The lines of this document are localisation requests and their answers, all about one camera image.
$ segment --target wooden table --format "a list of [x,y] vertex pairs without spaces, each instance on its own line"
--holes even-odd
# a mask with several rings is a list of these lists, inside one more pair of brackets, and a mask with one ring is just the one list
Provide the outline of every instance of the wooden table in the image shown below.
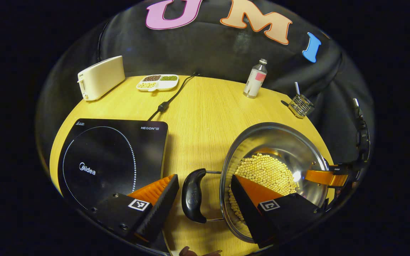
[[[177,92],[186,76],[180,76],[178,86],[165,92],[140,92],[136,85],[142,78],[126,78],[101,99],[94,102],[82,100],[70,112],[58,131],[50,155],[50,174],[58,190],[60,151],[78,118],[147,120],[159,104]],[[290,102],[287,95],[260,89],[255,99],[249,99],[243,95],[244,86],[244,83],[215,78],[192,78],[166,112],[157,114],[152,120],[169,125],[163,176],[178,174],[179,177],[180,189],[164,226],[172,255],[178,255],[185,246],[198,255],[223,250],[223,256],[239,256],[258,250],[256,244],[236,238],[225,222],[195,223],[184,216],[181,208],[181,187],[187,175],[200,168],[221,171],[231,144],[249,126],[262,122],[288,125],[312,141],[329,164],[333,164],[324,141],[308,118],[296,118],[280,102]],[[219,175],[206,175],[201,182],[201,211],[207,219],[222,217],[219,181]],[[334,189],[329,189],[327,197],[330,200],[333,193]]]

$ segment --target orange letter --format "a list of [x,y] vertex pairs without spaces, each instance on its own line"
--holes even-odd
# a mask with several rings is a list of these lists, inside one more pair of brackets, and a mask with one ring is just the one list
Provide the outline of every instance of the orange letter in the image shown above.
[[263,15],[259,8],[248,0],[232,0],[229,16],[221,19],[221,23],[226,26],[246,28],[247,25],[243,22],[245,15],[255,32],[261,31],[270,24],[270,29],[265,31],[265,35],[283,45],[289,44],[288,30],[292,21],[277,12]]

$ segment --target induction cooktop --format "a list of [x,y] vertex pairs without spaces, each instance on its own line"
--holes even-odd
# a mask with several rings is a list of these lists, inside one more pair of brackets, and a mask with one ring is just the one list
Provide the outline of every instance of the induction cooktop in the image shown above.
[[78,119],[58,162],[63,197],[86,212],[109,195],[129,194],[159,180],[167,130],[165,122]]

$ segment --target metal utensil holder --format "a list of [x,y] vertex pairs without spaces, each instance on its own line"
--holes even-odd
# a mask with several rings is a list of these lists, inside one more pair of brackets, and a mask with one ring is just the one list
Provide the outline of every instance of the metal utensil holder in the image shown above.
[[298,118],[304,118],[314,110],[314,104],[303,94],[296,94],[289,103],[289,109]]

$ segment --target white toaster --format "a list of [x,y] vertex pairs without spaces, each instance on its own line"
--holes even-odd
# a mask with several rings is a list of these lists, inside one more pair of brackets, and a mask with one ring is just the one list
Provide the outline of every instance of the white toaster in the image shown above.
[[78,85],[86,101],[97,100],[125,79],[122,56],[96,63],[78,73]]

